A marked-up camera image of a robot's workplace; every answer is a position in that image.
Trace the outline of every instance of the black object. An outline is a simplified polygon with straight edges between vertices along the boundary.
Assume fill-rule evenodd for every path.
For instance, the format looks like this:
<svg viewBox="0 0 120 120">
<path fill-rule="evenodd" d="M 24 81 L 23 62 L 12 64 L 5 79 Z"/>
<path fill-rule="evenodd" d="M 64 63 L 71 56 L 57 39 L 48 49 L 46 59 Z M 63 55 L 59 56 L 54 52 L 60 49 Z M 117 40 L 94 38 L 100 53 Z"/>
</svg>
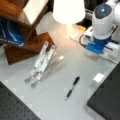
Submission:
<svg viewBox="0 0 120 120">
<path fill-rule="evenodd" d="M 71 95 L 71 93 L 72 93 L 72 91 L 73 91 L 73 89 L 74 89 L 74 86 L 78 83 L 79 79 L 80 79 L 80 77 L 77 77 L 77 78 L 75 79 L 72 88 L 69 90 L 68 94 L 67 94 L 66 97 L 65 97 L 65 100 L 67 100 L 67 99 L 70 97 L 70 95 Z"/>
<path fill-rule="evenodd" d="M 87 105 L 106 120 L 120 120 L 120 63 L 88 100 Z"/>
<path fill-rule="evenodd" d="M 111 6 L 107 4 L 101 4 L 95 9 L 95 16 L 97 19 L 103 19 L 108 17 L 112 13 Z"/>
<path fill-rule="evenodd" d="M 0 120 L 40 120 L 0 82 Z"/>
</svg>

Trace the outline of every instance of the wooden stand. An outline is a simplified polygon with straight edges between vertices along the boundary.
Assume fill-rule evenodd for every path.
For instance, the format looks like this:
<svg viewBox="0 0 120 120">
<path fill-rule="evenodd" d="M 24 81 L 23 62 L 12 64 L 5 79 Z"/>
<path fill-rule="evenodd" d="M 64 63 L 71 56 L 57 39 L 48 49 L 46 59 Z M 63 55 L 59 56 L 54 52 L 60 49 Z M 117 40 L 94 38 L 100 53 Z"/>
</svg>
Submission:
<svg viewBox="0 0 120 120">
<path fill-rule="evenodd" d="M 40 19 L 47 13 L 48 7 L 44 7 L 34 24 L 31 25 L 27 15 L 23 11 L 23 7 L 28 1 L 29 0 L 0 0 L 0 16 L 18 23 L 25 42 L 23 47 L 11 45 L 4 47 L 8 64 L 10 65 L 38 55 L 46 40 L 48 40 L 50 46 L 54 44 L 48 33 L 37 36 L 35 31 Z"/>
<path fill-rule="evenodd" d="M 25 45 L 21 48 L 7 45 L 4 47 L 8 64 L 14 64 L 22 60 L 34 57 L 39 54 L 44 42 L 48 41 L 50 49 L 51 45 L 55 45 L 48 33 L 43 33 L 26 41 Z"/>
</svg>

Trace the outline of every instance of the table surface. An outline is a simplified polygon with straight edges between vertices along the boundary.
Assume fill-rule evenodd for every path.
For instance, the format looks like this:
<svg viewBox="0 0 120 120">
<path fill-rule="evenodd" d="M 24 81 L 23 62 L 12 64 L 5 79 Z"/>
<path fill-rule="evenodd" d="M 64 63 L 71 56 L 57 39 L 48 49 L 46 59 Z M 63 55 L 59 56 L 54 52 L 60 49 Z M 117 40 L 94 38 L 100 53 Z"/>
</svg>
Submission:
<svg viewBox="0 0 120 120">
<path fill-rule="evenodd" d="M 107 76 L 116 64 L 65 39 L 60 32 L 62 27 L 49 12 L 36 28 L 38 34 L 50 34 L 58 55 L 63 55 L 64 60 L 35 89 L 24 80 L 30 75 L 37 56 L 9 66 L 3 47 L 0 47 L 0 80 L 42 120 L 104 120 L 87 107 L 87 101 L 100 85 L 93 78 L 97 73 Z M 77 76 L 80 81 L 65 101 Z"/>
</svg>

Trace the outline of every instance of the lamp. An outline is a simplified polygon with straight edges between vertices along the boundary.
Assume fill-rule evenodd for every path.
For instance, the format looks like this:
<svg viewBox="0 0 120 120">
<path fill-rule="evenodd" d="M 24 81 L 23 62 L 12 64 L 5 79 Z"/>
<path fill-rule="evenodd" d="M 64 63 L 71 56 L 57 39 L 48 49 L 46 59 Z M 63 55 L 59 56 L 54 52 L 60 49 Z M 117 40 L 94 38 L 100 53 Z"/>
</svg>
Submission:
<svg viewBox="0 0 120 120">
<path fill-rule="evenodd" d="M 78 32 L 72 24 L 84 19 L 84 0 L 54 0 L 53 17 L 57 22 L 67 25 L 64 31 L 67 38 L 76 36 Z"/>
</svg>

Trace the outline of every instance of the pen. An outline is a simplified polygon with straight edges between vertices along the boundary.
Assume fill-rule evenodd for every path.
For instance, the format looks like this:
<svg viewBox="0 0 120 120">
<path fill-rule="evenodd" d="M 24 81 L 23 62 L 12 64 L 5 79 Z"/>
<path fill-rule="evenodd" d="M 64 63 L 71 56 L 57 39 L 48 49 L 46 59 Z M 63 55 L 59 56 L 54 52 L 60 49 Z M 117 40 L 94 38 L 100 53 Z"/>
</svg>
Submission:
<svg viewBox="0 0 120 120">
<path fill-rule="evenodd" d="M 67 100 L 70 97 L 70 95 L 71 95 L 72 91 L 74 90 L 75 85 L 78 83 L 79 79 L 80 79 L 80 77 L 76 77 L 75 81 L 73 82 L 72 88 L 69 90 L 68 94 L 65 97 L 65 100 Z"/>
</svg>

